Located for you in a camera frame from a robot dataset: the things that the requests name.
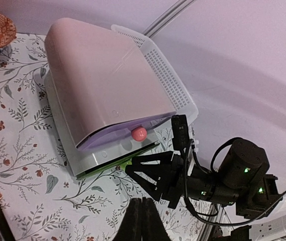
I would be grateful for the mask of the floral table mat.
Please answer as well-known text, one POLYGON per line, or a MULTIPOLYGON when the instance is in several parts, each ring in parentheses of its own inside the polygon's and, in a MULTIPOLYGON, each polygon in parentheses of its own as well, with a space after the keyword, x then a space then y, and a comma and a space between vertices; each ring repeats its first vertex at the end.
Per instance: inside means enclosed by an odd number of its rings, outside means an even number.
POLYGON ((112 240, 146 193, 116 166, 70 174, 44 87, 44 36, 18 34, 0 54, 0 208, 16 240, 112 240))

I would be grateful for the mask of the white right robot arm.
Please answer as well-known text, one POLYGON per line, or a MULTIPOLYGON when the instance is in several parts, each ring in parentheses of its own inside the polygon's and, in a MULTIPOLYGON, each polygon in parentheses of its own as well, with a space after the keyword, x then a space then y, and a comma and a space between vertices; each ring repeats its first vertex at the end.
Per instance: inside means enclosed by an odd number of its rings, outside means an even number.
POLYGON ((243 222, 232 223, 227 240, 276 240, 286 236, 286 190, 279 193, 277 177, 268 174, 269 161, 263 148, 235 137, 221 148, 227 154, 218 170, 204 168, 197 159, 185 115, 171 118, 173 150, 136 156, 125 172, 150 197, 166 200, 174 209, 183 199, 187 211, 198 221, 216 227, 209 214, 198 212, 193 200, 222 207, 235 206, 243 222))

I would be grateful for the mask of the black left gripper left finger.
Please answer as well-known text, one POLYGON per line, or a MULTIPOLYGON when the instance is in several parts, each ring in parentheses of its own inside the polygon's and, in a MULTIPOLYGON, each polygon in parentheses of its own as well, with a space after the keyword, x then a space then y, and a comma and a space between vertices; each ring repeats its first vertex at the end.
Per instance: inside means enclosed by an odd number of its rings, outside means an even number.
POLYGON ((142 240, 142 199, 130 200, 120 227, 113 241, 141 241, 142 240))

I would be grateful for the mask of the pink purple drawer box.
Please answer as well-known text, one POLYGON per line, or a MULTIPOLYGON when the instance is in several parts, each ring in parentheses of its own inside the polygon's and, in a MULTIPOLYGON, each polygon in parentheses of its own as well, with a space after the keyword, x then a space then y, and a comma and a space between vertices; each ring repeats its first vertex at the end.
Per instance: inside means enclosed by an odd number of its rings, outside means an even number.
POLYGON ((44 42, 55 93, 80 151, 153 129, 176 112, 135 42, 86 22, 61 18, 44 42))

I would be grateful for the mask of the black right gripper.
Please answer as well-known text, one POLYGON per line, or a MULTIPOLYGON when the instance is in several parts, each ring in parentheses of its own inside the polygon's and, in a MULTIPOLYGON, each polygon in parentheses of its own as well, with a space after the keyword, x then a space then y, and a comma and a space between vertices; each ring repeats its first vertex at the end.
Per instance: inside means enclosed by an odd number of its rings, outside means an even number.
POLYGON ((132 158, 126 174, 153 200, 168 201, 175 209, 181 196, 236 206, 236 214, 246 219, 267 217, 279 203, 277 177, 268 174, 270 164, 265 149, 243 138, 232 138, 215 152, 228 147, 218 171, 197 163, 190 175, 183 159, 174 152, 132 158))

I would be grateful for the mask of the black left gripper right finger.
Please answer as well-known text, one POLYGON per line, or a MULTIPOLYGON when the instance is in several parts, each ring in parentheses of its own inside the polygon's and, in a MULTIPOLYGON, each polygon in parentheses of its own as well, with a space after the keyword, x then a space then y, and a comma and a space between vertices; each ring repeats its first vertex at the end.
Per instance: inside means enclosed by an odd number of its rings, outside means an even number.
POLYGON ((143 198, 143 240, 171 241, 151 198, 143 198))

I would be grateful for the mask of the white plastic basket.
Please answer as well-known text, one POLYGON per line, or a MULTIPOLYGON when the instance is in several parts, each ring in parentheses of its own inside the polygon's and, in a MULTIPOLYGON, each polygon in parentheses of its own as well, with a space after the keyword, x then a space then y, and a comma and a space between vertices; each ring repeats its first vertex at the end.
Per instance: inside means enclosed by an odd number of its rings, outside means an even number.
POLYGON ((187 88, 159 47, 149 37, 119 25, 111 30, 131 38, 143 53, 148 64, 162 84, 176 114, 184 114, 189 126, 196 120, 199 111, 187 88))

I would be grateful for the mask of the green drawer box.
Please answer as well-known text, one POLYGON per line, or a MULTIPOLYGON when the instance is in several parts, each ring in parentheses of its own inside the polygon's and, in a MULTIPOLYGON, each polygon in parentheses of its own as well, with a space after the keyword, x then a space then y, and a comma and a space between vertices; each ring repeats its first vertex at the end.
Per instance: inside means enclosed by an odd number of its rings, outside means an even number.
POLYGON ((141 143, 128 137, 89 149, 88 151, 77 150, 64 120, 51 76, 48 75, 45 78, 44 84, 56 130, 65 151, 71 173, 76 179, 83 179, 124 163, 128 159, 159 145, 159 139, 155 131, 151 130, 148 131, 147 138, 141 143))

